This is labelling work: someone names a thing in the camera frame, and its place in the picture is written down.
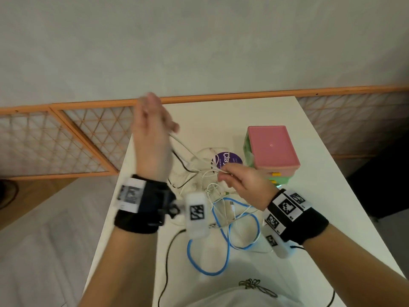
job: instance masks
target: wooden trim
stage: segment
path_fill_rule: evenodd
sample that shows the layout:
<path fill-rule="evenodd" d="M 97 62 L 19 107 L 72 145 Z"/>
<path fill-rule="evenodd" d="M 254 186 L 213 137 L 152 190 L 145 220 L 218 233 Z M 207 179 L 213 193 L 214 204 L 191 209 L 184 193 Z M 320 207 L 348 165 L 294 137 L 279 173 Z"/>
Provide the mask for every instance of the wooden trim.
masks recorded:
<path fill-rule="evenodd" d="M 375 154 L 363 154 L 363 155 L 331 155 L 333 159 L 355 159 L 355 158 L 373 158 Z"/>
<path fill-rule="evenodd" d="M 14 106 L 8 108 L 0 108 L 0 114 L 15 114 L 15 113 L 29 113 L 29 112 L 48 112 L 48 104 L 39 104 L 36 106 Z"/>
<path fill-rule="evenodd" d="M 50 107 L 49 113 L 54 116 L 72 135 L 79 140 L 111 174 L 118 174 L 119 171 L 111 164 L 104 154 L 94 145 L 94 143 L 82 132 L 81 129 L 63 112 Z"/>
<path fill-rule="evenodd" d="M 85 172 L 81 174 L 49 174 L 49 175 L 28 175 L 28 176 L 21 176 L 21 177 L 11 177 L 11 178 L 4 178 L 7 180 L 13 181 L 22 181 L 22 180 L 44 180 L 44 179 L 67 179 L 67 178 L 84 178 L 84 177 L 99 177 L 99 176 L 107 176 L 107 175 L 115 175 L 112 172 L 105 171 L 105 172 Z"/>
<path fill-rule="evenodd" d="M 253 98 L 271 98 L 271 97 L 318 97 L 330 95 L 346 95 L 346 94 L 373 94 L 385 92 L 406 92 L 409 91 L 409 86 L 356 86 L 356 87 L 334 87 L 334 88 L 317 88 L 317 89 L 299 89 L 299 90 L 282 90 L 282 91 L 267 91 L 267 92 L 243 92 L 236 94 L 208 94 L 198 96 L 176 96 L 176 97 L 161 97 L 163 104 L 170 103 L 187 103 L 187 102 L 202 102 L 202 101 L 220 101 L 234 99 L 253 99 Z M 137 101 L 136 99 L 124 100 L 102 100 L 102 101 L 84 101 L 70 103 L 54 103 L 50 107 L 54 110 L 76 110 L 88 108 L 112 108 L 120 106 L 132 106 Z"/>

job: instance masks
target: wristband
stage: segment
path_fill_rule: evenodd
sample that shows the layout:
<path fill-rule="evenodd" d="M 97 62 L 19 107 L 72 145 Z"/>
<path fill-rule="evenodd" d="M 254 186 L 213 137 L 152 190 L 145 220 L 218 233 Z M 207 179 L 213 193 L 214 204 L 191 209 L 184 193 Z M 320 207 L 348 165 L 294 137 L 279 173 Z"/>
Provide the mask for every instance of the wristband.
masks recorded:
<path fill-rule="evenodd" d="M 266 223 L 287 242 L 300 245 L 318 236 L 329 222 L 298 193 L 281 189 L 263 212 Z"/>
<path fill-rule="evenodd" d="M 171 214 L 169 209 L 175 199 L 165 182 L 134 174 L 121 187 L 114 224 L 128 232 L 153 234 L 164 224 L 165 214 Z"/>

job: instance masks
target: hand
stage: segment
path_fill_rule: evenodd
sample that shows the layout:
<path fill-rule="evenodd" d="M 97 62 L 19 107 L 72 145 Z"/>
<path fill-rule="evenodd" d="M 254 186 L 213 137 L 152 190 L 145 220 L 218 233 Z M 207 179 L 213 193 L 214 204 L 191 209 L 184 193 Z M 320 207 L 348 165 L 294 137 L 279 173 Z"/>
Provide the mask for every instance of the hand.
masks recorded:
<path fill-rule="evenodd" d="M 161 100 L 149 92 L 133 108 L 133 141 L 136 174 L 150 180 L 166 182 L 172 169 L 172 147 L 169 132 L 178 132 Z"/>
<path fill-rule="evenodd" d="M 279 191 L 254 168 L 229 162 L 222 170 L 232 175 L 219 172 L 217 179 L 225 181 L 228 187 L 233 187 L 240 197 L 259 210 L 264 211 Z"/>

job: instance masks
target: pink box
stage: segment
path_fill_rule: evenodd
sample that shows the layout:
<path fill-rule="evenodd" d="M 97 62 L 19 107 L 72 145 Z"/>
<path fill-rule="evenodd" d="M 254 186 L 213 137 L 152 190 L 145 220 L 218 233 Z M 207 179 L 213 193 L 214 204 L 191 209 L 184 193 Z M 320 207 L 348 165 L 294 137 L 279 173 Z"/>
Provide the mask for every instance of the pink box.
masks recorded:
<path fill-rule="evenodd" d="M 294 175 L 300 161 L 285 126 L 249 126 L 247 132 L 254 168 L 270 176 L 272 172 Z"/>

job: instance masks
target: white shirt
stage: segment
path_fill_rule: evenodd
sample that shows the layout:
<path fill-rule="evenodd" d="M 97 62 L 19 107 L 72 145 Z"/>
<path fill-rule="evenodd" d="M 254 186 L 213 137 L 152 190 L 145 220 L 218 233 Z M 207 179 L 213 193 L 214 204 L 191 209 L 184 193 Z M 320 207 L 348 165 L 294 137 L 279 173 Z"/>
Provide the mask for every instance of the white shirt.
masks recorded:
<path fill-rule="evenodd" d="M 233 288 L 198 300 L 187 307 L 302 307 L 285 296 L 273 298 L 258 289 Z"/>

